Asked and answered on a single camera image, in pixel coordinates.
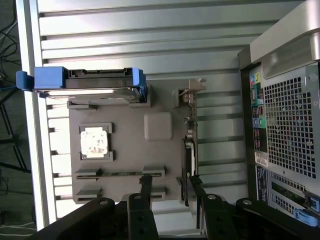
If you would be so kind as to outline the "open black PC case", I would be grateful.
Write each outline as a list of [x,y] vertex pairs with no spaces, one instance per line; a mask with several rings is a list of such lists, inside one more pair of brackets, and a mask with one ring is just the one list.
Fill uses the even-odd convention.
[[239,54],[248,194],[320,229],[320,0]]

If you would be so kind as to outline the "green RAM stick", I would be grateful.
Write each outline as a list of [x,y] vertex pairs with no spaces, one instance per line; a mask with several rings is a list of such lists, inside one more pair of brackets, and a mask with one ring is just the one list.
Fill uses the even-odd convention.
[[161,173],[152,172],[104,172],[104,173],[95,173],[95,174],[87,174],[87,175],[78,175],[79,179],[95,179],[95,178],[106,178],[106,177],[127,177],[127,176],[144,176],[150,175],[152,177],[161,177]]

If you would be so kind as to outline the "hard disk in blue caddy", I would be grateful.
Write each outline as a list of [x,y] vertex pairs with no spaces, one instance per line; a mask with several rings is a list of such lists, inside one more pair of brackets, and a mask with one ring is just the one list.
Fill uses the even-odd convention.
[[107,100],[145,103],[148,98],[146,76],[136,67],[105,70],[35,67],[33,76],[25,71],[16,72],[16,87],[42,98],[84,104]]

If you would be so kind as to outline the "black stand legs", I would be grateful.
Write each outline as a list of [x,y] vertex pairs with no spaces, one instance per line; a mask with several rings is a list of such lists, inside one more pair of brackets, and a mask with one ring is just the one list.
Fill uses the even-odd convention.
[[23,155],[21,153],[21,150],[19,148],[19,138],[15,135],[11,121],[5,106],[5,102],[12,97],[18,89],[16,87],[14,88],[2,88],[1,90],[9,90],[9,92],[0,99],[0,116],[2,117],[5,129],[8,134],[8,138],[0,139],[0,145],[10,145],[12,146],[13,152],[15,154],[16,160],[18,162],[18,166],[12,165],[9,163],[4,163],[0,161],[0,167],[12,169],[18,172],[28,173],[31,174],[31,170],[27,168],[26,162],[23,158]]

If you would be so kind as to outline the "grey parts rack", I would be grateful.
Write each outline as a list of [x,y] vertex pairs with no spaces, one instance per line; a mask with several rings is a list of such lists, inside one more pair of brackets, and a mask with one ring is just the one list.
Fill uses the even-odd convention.
[[[147,102],[120,99],[68,101],[72,197],[84,204],[97,197],[118,202],[123,195],[140,190],[143,176],[77,178],[98,173],[161,173],[152,177],[154,201],[180,200],[182,139],[188,107],[179,104],[179,91],[188,81],[152,81],[147,84]],[[108,133],[108,153],[103,158],[85,158],[81,131],[102,127]]]

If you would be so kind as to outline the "silver CPU chip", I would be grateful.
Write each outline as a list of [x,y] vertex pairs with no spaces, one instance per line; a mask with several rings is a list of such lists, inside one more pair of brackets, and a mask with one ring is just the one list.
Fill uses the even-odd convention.
[[85,158],[104,158],[109,152],[107,131],[102,127],[85,127],[80,132],[80,147]]

